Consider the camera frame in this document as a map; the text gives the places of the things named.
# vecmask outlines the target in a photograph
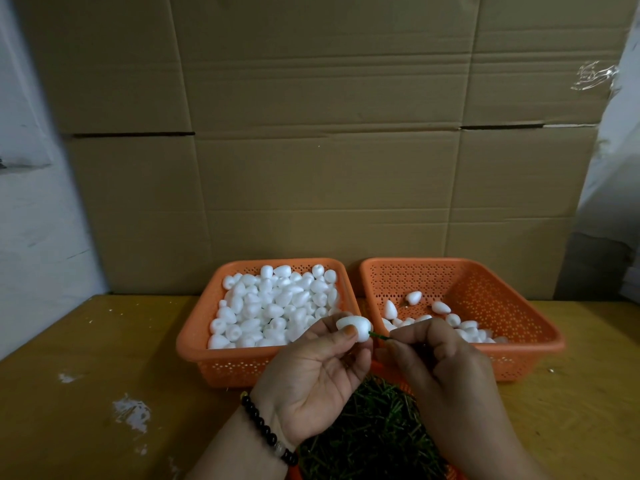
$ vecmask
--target table surface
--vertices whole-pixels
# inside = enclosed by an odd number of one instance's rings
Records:
[[[175,353],[196,301],[95,296],[0,362],[0,478],[182,478],[238,402]],[[533,306],[567,348],[500,385],[519,437],[556,478],[638,478],[640,307]]]

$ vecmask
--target black bead bracelet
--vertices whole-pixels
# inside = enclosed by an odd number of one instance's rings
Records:
[[[295,467],[298,464],[298,453],[289,451],[281,441],[278,441],[276,434],[271,432],[271,428],[269,428],[264,423],[264,419],[260,417],[260,411],[255,407],[247,391],[240,394],[240,402],[244,406],[244,410],[249,414],[249,419],[253,421],[258,431],[260,431],[260,434],[264,436],[267,444],[273,448],[274,454],[280,457],[288,466]]]

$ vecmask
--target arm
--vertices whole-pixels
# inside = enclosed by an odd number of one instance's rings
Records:
[[[470,480],[549,480],[513,430],[489,357],[440,319],[390,335],[379,358],[403,371],[425,428],[449,462]],[[416,350],[433,354],[431,370]]]
[[[332,425],[369,371],[372,340],[356,344],[353,325],[336,329],[335,322],[347,315],[323,318],[281,349],[250,393],[264,423],[290,451]],[[286,473],[285,462],[238,408],[189,480],[281,480]]]

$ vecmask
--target clear tape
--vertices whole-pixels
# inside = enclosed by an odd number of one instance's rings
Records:
[[[600,63],[600,61],[590,62],[580,67],[578,70],[578,81],[576,81],[571,88],[574,91],[586,91],[608,80],[611,81],[611,86],[613,87],[614,78],[618,74],[618,66],[613,65],[599,69],[598,64]]]

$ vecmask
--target orange plastic basket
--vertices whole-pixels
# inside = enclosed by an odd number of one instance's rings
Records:
[[[530,373],[540,357],[564,349],[560,331],[516,290],[485,266],[457,258],[373,258],[360,265],[374,330],[388,335],[383,307],[391,300],[398,318],[435,314],[431,304],[442,300],[462,320],[475,320],[482,328],[505,336],[508,344],[474,344],[487,354],[498,381],[515,381]],[[411,291],[422,291],[416,306],[401,306]],[[391,378],[404,382],[401,375]]]
[[[200,373],[211,387],[252,387],[269,361],[280,347],[251,347],[242,349],[209,350],[207,342],[211,336],[209,324],[218,312],[218,302],[224,298],[222,279],[228,274],[260,274],[265,264],[281,266],[288,264],[293,271],[306,273],[315,264],[332,269],[338,275],[336,288],[340,293],[338,307],[345,312],[360,315],[358,302],[353,294],[347,270],[340,261],[331,258],[269,259],[235,261],[218,268],[211,281],[202,292],[196,306],[184,323],[176,340],[176,350],[180,357],[196,362]]]
[[[407,386],[404,380],[398,380],[398,375],[393,371],[393,369],[382,365],[380,362],[373,361],[371,363],[370,374],[378,376],[391,384],[396,384],[396,386],[400,387],[402,391],[407,394],[412,394],[411,389]],[[289,473],[287,476],[288,480],[306,480],[302,477],[302,473],[298,467],[290,467]],[[449,465],[447,469],[447,480],[467,480],[466,476],[462,475],[462,473],[452,465]]]

